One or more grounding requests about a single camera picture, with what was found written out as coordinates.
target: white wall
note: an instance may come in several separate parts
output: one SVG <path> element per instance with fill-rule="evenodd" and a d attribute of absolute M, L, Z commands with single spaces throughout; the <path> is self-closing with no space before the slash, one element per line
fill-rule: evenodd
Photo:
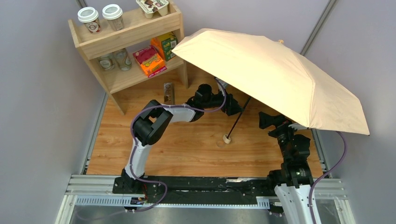
<path fill-rule="evenodd" d="M 74 48 L 73 0 L 2 1 L 0 223 L 54 223 L 103 98 Z"/>
<path fill-rule="evenodd" d="M 334 173 L 346 185 L 356 223 L 395 223 L 396 1 L 339 0 L 307 57 L 355 94 L 370 136 L 346 134 L 349 151 Z M 321 132 L 333 165 L 334 132 Z"/>
<path fill-rule="evenodd" d="M 108 0 L 85 0 L 102 11 Z M 300 52 L 328 0 L 174 0 L 183 13 L 184 31 L 214 28 L 283 39 Z M 138 8 L 135 0 L 112 0 L 124 11 Z"/>

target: shelf board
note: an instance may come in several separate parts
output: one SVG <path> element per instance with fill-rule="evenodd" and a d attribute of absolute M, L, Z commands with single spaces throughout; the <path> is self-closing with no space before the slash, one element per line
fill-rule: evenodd
<path fill-rule="evenodd" d="M 102 31 L 91 34 L 84 26 L 75 26 L 71 23 L 72 35 L 75 32 L 74 42 L 80 47 L 88 59 L 94 59 L 101 55 L 114 52 L 153 37 L 180 29 L 181 12 L 174 9 L 172 4 L 168 6 L 168 14 L 160 16 L 155 13 L 152 19 L 147 19 L 140 8 L 124 12 L 122 18 L 125 28 L 113 31 L 107 20 L 100 20 Z"/>
<path fill-rule="evenodd" d="M 176 56 L 166 62 L 167 69 L 165 71 L 160 72 L 151 78 L 157 77 L 159 75 L 162 75 L 163 73 L 171 71 L 179 66 L 182 66 L 183 63 L 184 63 L 183 59 Z M 114 68 L 111 71 L 103 72 L 103 75 L 105 78 L 105 84 L 110 90 L 111 94 L 149 79 L 143 73 L 140 66 L 135 62 L 135 60 L 133 60 L 132 62 L 132 68 L 128 71 L 121 71 L 119 68 Z"/>

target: cable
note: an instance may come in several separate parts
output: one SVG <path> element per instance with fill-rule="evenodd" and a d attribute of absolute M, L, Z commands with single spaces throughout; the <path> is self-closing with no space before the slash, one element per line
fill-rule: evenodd
<path fill-rule="evenodd" d="M 136 143 L 137 143 L 137 139 L 136 139 L 136 137 L 134 136 L 133 124 L 135 123 L 135 121 L 137 120 L 137 118 L 138 118 L 142 113 L 144 113 L 145 111 L 151 110 L 151 109 L 156 109 L 156 108 L 187 108 L 187 109 L 191 109 L 191 110 L 195 110 L 195 111 L 200 111 L 200 112 L 216 112 L 216 111 L 221 110 L 221 108 L 226 104 L 226 90 L 224 89 L 224 87 L 221 85 L 221 83 L 219 82 L 219 80 L 218 80 L 217 78 L 215 78 L 215 80 L 216 80 L 217 84 L 219 85 L 219 87 L 220 87 L 220 89 L 221 89 L 221 92 L 223 93 L 224 100 L 223 100 L 223 103 L 221 104 L 221 106 L 218 107 L 218 108 L 216 108 L 216 109 L 214 109 L 214 110 L 206 111 L 206 110 L 198 109 L 198 108 L 191 107 L 191 106 L 185 106 L 185 105 L 157 105 L 157 106 L 151 106 L 151 107 L 148 107 L 148 108 L 143 109 L 142 111 L 140 111 L 140 112 L 132 119 L 130 131 L 131 131 L 131 135 L 132 135 L 133 141 L 135 142 L 135 145 L 134 145 L 134 148 L 132 149 L 131 158 L 130 158 L 130 160 L 129 160 L 129 166 L 130 166 L 131 174 L 132 174 L 132 176 L 133 176 L 136 180 L 139 180 L 139 181 L 141 181 L 141 182 L 146 182 L 146 183 L 158 183 L 158 184 L 162 184 L 162 185 L 165 187 L 165 191 L 164 191 L 162 197 L 161 197 L 157 202 L 155 202 L 155 203 L 152 204 L 151 206 L 148 206 L 148 207 L 146 207 L 146 208 L 144 208 L 144 209 L 133 210 L 133 212 L 141 212 L 141 211 L 147 211 L 147 210 L 152 209 L 153 207 L 157 206 L 157 205 L 165 198 L 166 193 L 168 192 L 168 186 L 167 186 L 164 182 L 162 182 L 162 181 L 148 181 L 148 180 L 141 179 L 141 178 L 137 177 L 137 176 L 135 175 L 134 171 L 132 170 L 132 159 L 133 159 L 133 157 L 134 157 L 134 154 L 135 154 L 135 151 L 136 151 L 136 148 L 137 148 L 137 144 L 136 144 Z M 78 212 L 76 212 L 76 217 L 79 218 L 79 219 L 81 219 L 81 220 L 83 220 L 83 221 L 97 221 L 97 220 L 105 219 L 105 218 L 108 218 L 108 217 L 111 217 L 111 216 L 115 216 L 115 215 L 118 215 L 118 214 L 121 214 L 121 213 L 125 213 L 125 212 L 126 212 L 126 210 L 117 211 L 117 212 L 114 212 L 114 213 L 112 213 L 112 214 L 110 214 L 110 215 L 103 216 L 103 217 L 98 217 L 98 218 L 83 218 L 83 217 L 81 217 L 81 216 L 78 214 Z"/>
<path fill-rule="evenodd" d="M 316 219 L 315 219 L 315 215 L 313 213 L 313 206 L 312 206 L 312 195 L 313 195 L 313 189 L 316 186 L 316 184 L 322 180 L 325 176 L 329 175 L 336 167 L 338 167 L 342 161 L 344 160 L 346 154 L 347 154 L 347 150 L 348 150 L 348 144 L 347 141 L 345 140 L 345 136 L 343 133 L 341 132 L 337 132 L 340 137 L 342 138 L 342 141 L 344 142 L 344 153 L 342 154 L 341 158 L 339 159 L 339 161 L 334 165 L 334 167 L 332 167 L 329 171 L 327 171 L 325 174 L 321 175 L 317 180 L 315 180 L 315 182 L 312 184 L 311 190 L 310 190 L 310 194 L 309 194 L 309 205 L 310 205 L 310 212 L 311 212 L 311 216 L 312 216 L 312 221 L 314 224 L 316 224 Z"/>

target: umbrella canopy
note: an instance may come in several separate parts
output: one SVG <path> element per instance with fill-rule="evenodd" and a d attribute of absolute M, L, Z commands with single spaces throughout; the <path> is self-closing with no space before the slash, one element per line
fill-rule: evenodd
<path fill-rule="evenodd" d="M 369 134 L 355 95 L 267 37 L 202 29 L 173 53 L 305 127 Z"/>

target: wood floor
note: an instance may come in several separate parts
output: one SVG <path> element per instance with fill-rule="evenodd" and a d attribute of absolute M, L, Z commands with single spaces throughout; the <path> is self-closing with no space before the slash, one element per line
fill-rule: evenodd
<path fill-rule="evenodd" d="M 177 104 L 186 102 L 202 83 L 210 84 L 213 92 L 217 92 L 218 88 L 212 75 L 193 65 L 189 65 L 188 75 L 189 89 L 183 87 L 176 71 L 170 71 L 119 92 L 122 106 L 127 107 L 125 116 L 122 116 L 112 101 L 108 100 L 87 174 L 121 173 L 132 148 L 130 122 L 150 100 L 156 99 L 163 103 L 164 83 L 174 83 Z M 229 86 L 227 91 L 234 95 L 240 105 L 248 98 L 245 93 L 232 86 Z M 201 119 L 193 123 L 170 124 L 150 152 L 146 174 L 266 177 L 270 170 L 279 169 L 283 160 L 276 139 L 267 135 L 270 128 L 258 128 L 259 111 L 271 115 L 278 114 L 263 103 L 252 99 L 231 134 L 232 142 L 229 145 L 223 143 L 222 136 L 230 130 L 237 115 L 228 117 L 217 111 L 205 113 Z M 312 139 L 309 130 L 299 133 Z M 308 163 L 314 177 L 319 177 L 322 169 L 313 140 L 310 150 Z"/>

